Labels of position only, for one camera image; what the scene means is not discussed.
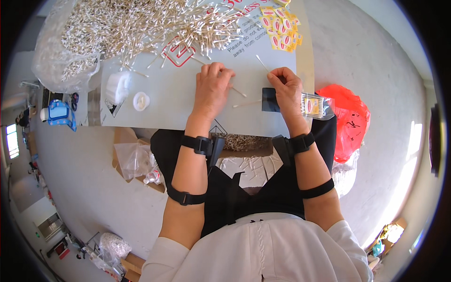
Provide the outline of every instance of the person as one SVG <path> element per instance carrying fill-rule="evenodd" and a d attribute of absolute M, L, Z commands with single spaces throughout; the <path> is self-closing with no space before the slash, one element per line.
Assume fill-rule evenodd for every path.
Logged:
<path fill-rule="evenodd" d="M 29 120 L 28 117 L 30 116 L 30 109 L 26 109 L 23 112 L 19 114 L 18 117 L 16 117 L 16 125 L 20 125 L 22 127 L 27 127 Z"/>
<path fill-rule="evenodd" d="M 252 196 L 239 187 L 239 173 L 230 178 L 213 166 L 208 174 L 205 156 L 181 146 L 184 135 L 208 137 L 234 76 L 221 63 L 204 65 L 185 131 L 160 129 L 151 138 L 166 184 L 206 197 L 189 205 L 168 197 L 140 281 L 371 281 L 366 253 L 343 219 L 335 188 L 303 198 L 331 181 L 336 117 L 314 120 L 310 149 L 295 154 L 295 165 L 284 164 Z M 286 67 L 267 78 L 290 137 L 309 134 L 300 110 L 301 80 Z"/>

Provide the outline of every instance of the white shirt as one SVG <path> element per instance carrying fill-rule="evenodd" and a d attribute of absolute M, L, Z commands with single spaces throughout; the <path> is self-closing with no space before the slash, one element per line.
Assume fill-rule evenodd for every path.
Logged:
<path fill-rule="evenodd" d="M 372 281 L 348 223 L 327 232 L 286 213 L 259 213 L 200 239 L 191 250 L 159 237 L 140 282 Z"/>

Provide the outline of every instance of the warning triangle symbol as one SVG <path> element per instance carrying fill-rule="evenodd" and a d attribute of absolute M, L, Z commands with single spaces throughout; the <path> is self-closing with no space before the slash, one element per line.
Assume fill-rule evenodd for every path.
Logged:
<path fill-rule="evenodd" d="M 222 125 L 215 119 L 212 123 L 212 128 L 209 131 L 210 133 L 223 133 L 227 134 L 227 131 L 222 127 Z"/>

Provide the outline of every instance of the red plastic bag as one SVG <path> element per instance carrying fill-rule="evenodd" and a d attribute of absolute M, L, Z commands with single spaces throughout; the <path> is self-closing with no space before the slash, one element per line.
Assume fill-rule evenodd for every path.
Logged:
<path fill-rule="evenodd" d="M 345 163 L 360 148 L 368 131 L 370 116 L 367 106 L 351 90 L 332 84 L 316 91 L 319 96 L 335 99 L 337 139 L 334 160 Z"/>

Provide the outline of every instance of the person's left hand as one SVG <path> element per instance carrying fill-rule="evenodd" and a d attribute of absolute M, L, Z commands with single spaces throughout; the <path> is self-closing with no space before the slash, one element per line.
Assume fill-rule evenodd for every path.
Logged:
<path fill-rule="evenodd" d="M 196 98 L 193 113 L 209 121 L 213 121 L 227 102 L 232 84 L 230 78 L 235 72 L 227 69 L 222 63 L 204 65 L 196 75 Z"/>

